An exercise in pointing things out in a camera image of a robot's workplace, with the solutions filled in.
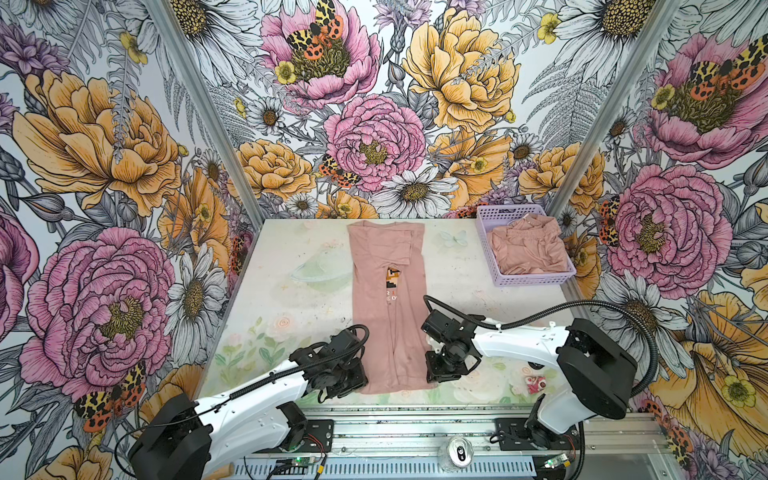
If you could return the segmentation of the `pink t-shirt with print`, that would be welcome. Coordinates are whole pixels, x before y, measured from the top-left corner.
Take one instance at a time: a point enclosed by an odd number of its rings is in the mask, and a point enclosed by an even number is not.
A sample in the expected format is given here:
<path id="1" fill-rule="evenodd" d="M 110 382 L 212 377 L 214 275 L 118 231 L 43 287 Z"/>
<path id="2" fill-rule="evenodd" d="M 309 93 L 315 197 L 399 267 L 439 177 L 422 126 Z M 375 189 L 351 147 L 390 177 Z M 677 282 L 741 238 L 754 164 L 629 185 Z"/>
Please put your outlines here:
<path id="1" fill-rule="evenodd" d="M 353 320 L 369 330 L 362 364 L 364 394 L 431 387 L 422 324 L 427 282 L 425 227 L 411 222 L 360 221 L 347 227 L 353 262 Z"/>

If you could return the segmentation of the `lilac plastic laundry basket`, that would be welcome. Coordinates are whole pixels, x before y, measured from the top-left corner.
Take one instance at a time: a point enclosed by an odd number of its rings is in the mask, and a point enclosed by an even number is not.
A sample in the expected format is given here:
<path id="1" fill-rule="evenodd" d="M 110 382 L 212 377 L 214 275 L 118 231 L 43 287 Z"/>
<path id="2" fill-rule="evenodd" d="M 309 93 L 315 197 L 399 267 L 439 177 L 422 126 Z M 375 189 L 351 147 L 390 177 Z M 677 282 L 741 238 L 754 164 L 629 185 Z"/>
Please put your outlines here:
<path id="1" fill-rule="evenodd" d="M 539 205 L 482 205 L 476 227 L 497 287 L 560 285 L 576 273 L 557 220 Z"/>

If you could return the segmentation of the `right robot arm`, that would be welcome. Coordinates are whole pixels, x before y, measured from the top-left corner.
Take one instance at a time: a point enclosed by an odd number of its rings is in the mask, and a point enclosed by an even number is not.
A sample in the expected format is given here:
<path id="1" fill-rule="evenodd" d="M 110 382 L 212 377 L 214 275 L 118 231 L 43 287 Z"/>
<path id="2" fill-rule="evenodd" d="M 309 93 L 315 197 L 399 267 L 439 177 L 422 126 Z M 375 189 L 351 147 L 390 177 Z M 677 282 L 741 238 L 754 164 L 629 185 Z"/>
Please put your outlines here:
<path id="1" fill-rule="evenodd" d="M 558 370 L 565 384 L 537 398 L 525 422 L 503 431 L 501 438 L 550 449 L 582 421 L 626 416 L 637 362 L 594 323 L 575 319 L 568 326 L 481 326 L 434 310 L 422 331 L 440 344 L 425 354 L 427 381 L 457 381 L 485 357 L 511 358 Z"/>

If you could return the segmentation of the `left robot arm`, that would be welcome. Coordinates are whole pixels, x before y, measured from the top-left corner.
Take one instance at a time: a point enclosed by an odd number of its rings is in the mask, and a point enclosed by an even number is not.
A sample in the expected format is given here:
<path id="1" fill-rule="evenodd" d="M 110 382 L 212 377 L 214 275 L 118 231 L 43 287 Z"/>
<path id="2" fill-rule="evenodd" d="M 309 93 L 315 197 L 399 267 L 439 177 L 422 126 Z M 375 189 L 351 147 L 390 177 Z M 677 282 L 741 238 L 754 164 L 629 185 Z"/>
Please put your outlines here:
<path id="1" fill-rule="evenodd" d="M 299 348 L 257 379 L 192 400 L 180 393 L 137 428 L 123 471 L 136 479 L 203 479 L 264 450 L 292 450 L 307 429 L 297 402 L 311 393 L 344 397 L 368 380 L 362 365 L 369 329 L 355 324 Z"/>

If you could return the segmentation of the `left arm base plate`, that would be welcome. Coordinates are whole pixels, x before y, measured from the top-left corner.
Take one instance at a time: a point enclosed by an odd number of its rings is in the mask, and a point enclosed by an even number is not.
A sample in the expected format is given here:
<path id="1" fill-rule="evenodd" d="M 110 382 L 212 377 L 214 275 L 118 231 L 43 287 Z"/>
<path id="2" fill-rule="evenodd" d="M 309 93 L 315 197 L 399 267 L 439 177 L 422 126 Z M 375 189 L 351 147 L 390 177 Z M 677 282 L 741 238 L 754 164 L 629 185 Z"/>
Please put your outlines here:
<path id="1" fill-rule="evenodd" d="M 295 453 L 325 454 L 332 449 L 335 422 L 331 419 L 308 420 Z"/>

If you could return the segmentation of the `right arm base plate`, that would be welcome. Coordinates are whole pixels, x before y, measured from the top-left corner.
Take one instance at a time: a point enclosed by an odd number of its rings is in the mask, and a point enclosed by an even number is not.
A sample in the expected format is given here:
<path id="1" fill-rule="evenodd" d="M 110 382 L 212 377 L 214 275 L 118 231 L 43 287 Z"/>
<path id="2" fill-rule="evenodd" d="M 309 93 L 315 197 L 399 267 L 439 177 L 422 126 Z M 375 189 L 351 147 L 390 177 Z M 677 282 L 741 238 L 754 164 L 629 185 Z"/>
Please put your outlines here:
<path id="1" fill-rule="evenodd" d="M 556 434 L 522 417 L 502 417 L 494 420 L 494 431 L 489 438 L 502 451 L 562 450 L 576 451 L 581 447 L 577 427 L 564 434 Z"/>

